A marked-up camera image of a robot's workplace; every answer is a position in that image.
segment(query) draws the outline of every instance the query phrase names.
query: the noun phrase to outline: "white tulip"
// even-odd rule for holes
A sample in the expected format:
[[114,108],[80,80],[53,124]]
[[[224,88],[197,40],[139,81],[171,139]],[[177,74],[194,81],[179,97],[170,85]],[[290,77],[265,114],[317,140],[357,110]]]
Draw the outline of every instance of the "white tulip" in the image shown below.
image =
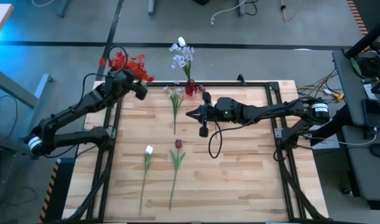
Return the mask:
[[184,40],[183,37],[179,37],[179,38],[178,38],[178,44],[179,44],[179,46],[181,46],[181,47],[185,47],[185,40]]
[[147,154],[147,155],[151,155],[153,149],[154,149],[154,148],[153,148],[152,146],[147,146],[147,147],[146,147],[146,154]]

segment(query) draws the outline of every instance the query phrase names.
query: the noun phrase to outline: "black metal frame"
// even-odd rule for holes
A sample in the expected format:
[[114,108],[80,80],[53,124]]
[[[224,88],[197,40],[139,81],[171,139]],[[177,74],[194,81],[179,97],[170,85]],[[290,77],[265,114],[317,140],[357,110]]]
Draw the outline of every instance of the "black metal frame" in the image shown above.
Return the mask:
[[[273,99],[272,99],[271,91],[274,91],[274,93],[276,94],[277,103],[282,103],[282,98],[280,95],[278,82],[247,82],[247,83],[245,83],[242,80],[242,81],[236,81],[236,82],[235,81],[232,81],[232,82],[221,82],[221,81],[220,82],[219,81],[216,81],[216,82],[197,82],[197,85],[204,85],[206,87],[208,87],[208,86],[222,86],[222,87],[223,86],[253,86],[253,87],[257,87],[258,86],[258,87],[264,87],[266,90],[268,105],[273,105]],[[186,86],[186,83],[180,82],[178,85],[175,85],[172,82],[154,82],[154,83],[148,84],[148,86],[149,87]],[[119,101],[116,105],[116,113],[115,113],[114,125],[113,125],[113,129],[115,131],[118,130],[119,117],[121,114],[122,103],[123,103],[123,100]],[[106,115],[104,117],[104,124],[103,124],[104,127],[107,127],[109,125],[111,110],[112,110],[112,107],[107,107],[107,109],[106,109]],[[280,120],[282,123],[282,127],[286,128],[287,122],[286,122],[285,117],[281,117]],[[274,132],[274,130],[276,128],[278,128],[277,120],[275,118],[271,119],[271,126],[272,126],[271,127],[272,132]],[[273,136],[274,136],[275,142],[277,142],[276,135],[273,134]],[[107,161],[107,164],[111,164],[111,167],[106,167],[105,169],[111,169],[112,168],[113,153],[114,153],[114,148],[115,148],[115,143],[116,143],[116,134],[113,136],[113,143],[114,143],[114,147],[109,152],[109,153],[112,153],[112,155],[108,155],[108,161]],[[281,150],[277,150],[277,153],[279,154],[279,157],[283,157]],[[103,151],[98,151],[96,166],[95,166],[95,173],[93,175],[92,187],[94,186],[94,184],[96,183],[96,181],[100,177],[101,163],[103,161],[103,154],[104,154]],[[292,151],[288,152],[287,158],[289,160],[291,176],[295,180],[295,183],[300,187],[299,177],[297,175],[295,159],[294,159],[294,155],[293,155]],[[281,167],[281,166],[284,166],[285,164],[283,162],[279,162],[279,165]],[[75,223],[102,223],[104,221],[105,207],[106,207],[106,201],[107,201],[107,196],[108,196],[109,176],[103,185],[103,191],[101,194],[100,209],[98,211],[98,217],[92,218],[93,217],[93,210],[94,210],[94,206],[95,206],[95,201],[93,199],[90,202],[89,207],[87,208],[86,218],[84,220],[75,221]],[[289,218],[289,221],[295,220],[296,218],[294,215],[294,209],[293,209],[292,201],[290,199],[289,186],[288,186],[287,181],[283,178],[283,176],[281,176],[281,178],[282,178],[282,188],[284,190],[284,198],[285,198],[285,204],[287,207],[288,218]],[[306,214],[305,214],[305,208],[304,208],[302,202],[300,201],[300,199],[298,198],[298,196],[296,196],[296,200],[297,200],[297,205],[299,207],[299,216],[300,216],[299,219],[305,220],[307,218]]]

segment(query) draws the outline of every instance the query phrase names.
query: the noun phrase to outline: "red vase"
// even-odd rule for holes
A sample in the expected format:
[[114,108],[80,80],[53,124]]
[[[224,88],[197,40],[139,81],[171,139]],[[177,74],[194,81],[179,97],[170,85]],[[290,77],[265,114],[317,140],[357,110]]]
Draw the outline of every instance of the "red vase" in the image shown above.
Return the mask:
[[197,93],[197,86],[195,85],[194,80],[188,80],[187,81],[187,86],[185,87],[185,93],[188,96],[192,96],[193,93]]

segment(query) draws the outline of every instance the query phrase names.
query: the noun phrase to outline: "gray floor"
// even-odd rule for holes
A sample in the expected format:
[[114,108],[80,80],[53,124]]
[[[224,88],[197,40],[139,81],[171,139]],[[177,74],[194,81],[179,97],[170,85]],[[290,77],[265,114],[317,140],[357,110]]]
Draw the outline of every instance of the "gray floor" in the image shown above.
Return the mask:
[[[73,0],[63,19],[57,16],[60,0],[41,8],[34,7],[30,0],[0,2],[15,5],[0,40],[106,42],[118,0]],[[192,43],[210,44],[353,45],[361,37],[345,0],[304,0],[301,11],[291,22],[282,20],[279,0],[260,0],[257,16],[238,17],[237,12],[228,12],[216,16],[214,26],[209,24],[213,13],[233,7],[235,2],[211,0],[208,5],[199,6],[192,1],[160,0],[155,15],[149,17],[147,0],[125,0],[114,41],[171,43],[183,36]],[[286,4],[288,14],[292,14],[296,0],[286,0]],[[128,48],[127,51],[131,55],[144,53],[146,67],[157,80],[185,78],[182,71],[171,69],[172,55],[168,49]],[[82,78],[97,71],[102,53],[102,47],[0,46],[0,71],[31,92],[35,91],[42,74],[54,77],[55,81],[45,92],[44,110],[37,116],[40,120],[78,101]],[[194,58],[192,74],[196,80],[233,80],[243,74],[247,80],[295,80],[298,85],[308,85],[333,70],[329,50],[195,49]],[[89,78],[86,90],[93,81],[94,77]],[[330,86],[340,88],[338,79],[330,80]],[[13,106],[10,99],[0,105],[1,135],[7,134],[12,126]],[[332,103],[331,114],[340,106]],[[12,141],[21,141],[30,115],[31,110],[19,104]],[[79,131],[82,126],[83,118],[62,131]],[[11,158],[12,154],[4,155],[3,172]],[[21,186],[34,188],[38,199],[18,209],[3,205],[0,223],[38,220],[54,162],[46,158],[18,160],[3,200],[19,202],[30,198],[31,192],[20,189]],[[320,173],[330,217],[380,223],[380,212],[371,211],[360,198],[339,193],[339,175],[332,171]]]

